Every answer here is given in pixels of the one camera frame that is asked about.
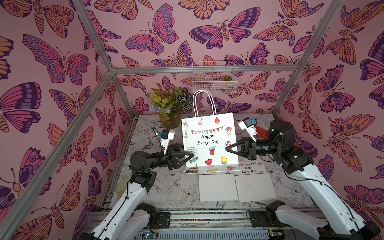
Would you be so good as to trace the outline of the white party paper bag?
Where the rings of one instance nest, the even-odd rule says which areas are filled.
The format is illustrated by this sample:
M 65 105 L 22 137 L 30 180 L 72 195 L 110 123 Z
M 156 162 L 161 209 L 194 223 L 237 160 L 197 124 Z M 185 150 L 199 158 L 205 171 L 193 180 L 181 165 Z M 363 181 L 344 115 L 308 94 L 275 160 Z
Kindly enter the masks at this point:
M 241 203 L 269 203 L 277 199 L 271 176 L 263 162 L 240 165 L 235 181 Z

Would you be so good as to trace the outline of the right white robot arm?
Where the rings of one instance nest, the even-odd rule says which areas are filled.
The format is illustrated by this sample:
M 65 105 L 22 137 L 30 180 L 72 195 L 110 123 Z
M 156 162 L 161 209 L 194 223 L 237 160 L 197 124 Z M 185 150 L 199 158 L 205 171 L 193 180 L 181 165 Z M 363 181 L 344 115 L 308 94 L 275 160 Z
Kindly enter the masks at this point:
M 228 153 L 248 160 L 272 155 L 286 176 L 298 182 L 324 214 L 324 219 L 289 208 L 282 201 L 266 207 L 267 218 L 278 220 L 316 240 L 372 240 L 381 229 L 371 220 L 363 218 L 334 190 L 307 152 L 294 145 L 294 127 L 282 120 L 274 120 L 267 130 L 266 139 L 258 139 L 256 119 L 245 118 L 238 123 L 249 136 L 226 147 Z

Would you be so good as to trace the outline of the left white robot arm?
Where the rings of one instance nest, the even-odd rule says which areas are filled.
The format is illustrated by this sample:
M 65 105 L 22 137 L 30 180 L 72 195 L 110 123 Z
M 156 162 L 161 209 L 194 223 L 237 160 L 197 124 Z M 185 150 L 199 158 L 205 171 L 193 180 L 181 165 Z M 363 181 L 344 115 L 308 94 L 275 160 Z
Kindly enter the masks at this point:
M 144 228 L 156 224 L 156 207 L 143 203 L 153 187 L 157 172 L 167 167 L 176 170 L 194 158 L 193 153 L 183 152 L 183 146 L 171 146 L 167 153 L 136 151 L 131 155 L 129 169 L 132 176 L 127 188 L 109 214 L 90 233 L 82 233 L 80 240 L 133 240 Z

